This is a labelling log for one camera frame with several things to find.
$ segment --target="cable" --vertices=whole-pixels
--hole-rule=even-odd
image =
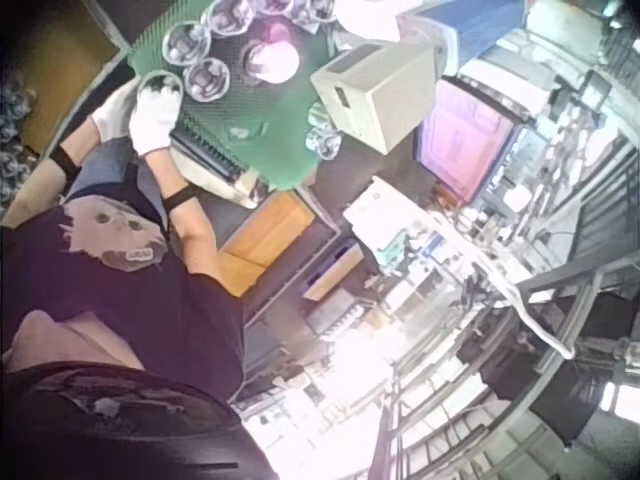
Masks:
[[[574,357],[573,347],[567,347],[553,335],[550,335],[538,322],[536,322],[522,301],[518,288],[510,283],[498,270],[491,259],[477,246],[465,239],[447,221],[446,217],[438,212],[425,212],[424,220],[428,226],[436,230],[442,237],[456,248],[468,260],[475,262],[487,275],[487,279],[513,306],[520,319],[535,333],[538,338],[556,350],[565,360]]]

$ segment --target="white glove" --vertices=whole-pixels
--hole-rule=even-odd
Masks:
[[[182,93],[168,86],[162,90],[145,87],[140,92],[129,123],[133,148],[138,155],[142,157],[171,145],[169,134],[176,126],[181,104]]]
[[[140,77],[135,77],[113,92],[104,104],[91,114],[102,143],[113,138],[126,137],[129,119],[136,104],[136,89]]]

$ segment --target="wooden board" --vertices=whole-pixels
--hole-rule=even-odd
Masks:
[[[81,2],[56,2],[56,7],[42,15],[17,52],[17,69],[37,95],[20,133],[38,153],[44,153],[77,100],[118,53]]]
[[[304,298],[316,302],[322,300],[363,258],[362,249],[356,243],[304,292]]]
[[[267,268],[313,219],[313,212],[295,194],[277,192],[240,227],[223,249]]]
[[[256,283],[265,271],[264,267],[238,258],[227,252],[220,252],[220,268],[222,270],[222,285],[231,295],[242,296]]]

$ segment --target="computer monitor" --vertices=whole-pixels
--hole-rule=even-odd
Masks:
[[[415,159],[463,205],[472,203],[495,175],[522,123],[483,96],[462,82],[441,79],[431,115],[416,132]]]

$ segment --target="green tray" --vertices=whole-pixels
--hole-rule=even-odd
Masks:
[[[162,57],[162,39],[176,22],[198,20],[210,3],[176,2],[133,45],[131,67],[141,75],[161,68],[182,77],[182,69]],[[240,52],[273,22],[289,28],[291,42],[300,54],[300,68],[281,85],[247,85],[240,70]],[[307,113],[318,100],[310,75],[329,61],[326,34],[319,31],[311,35],[283,17],[257,19],[244,35],[214,39],[210,54],[229,66],[231,87],[222,99],[209,104],[185,95],[178,123],[238,166],[253,167],[272,187],[288,190],[299,186],[318,163],[316,154],[305,147],[305,138],[311,129]]]

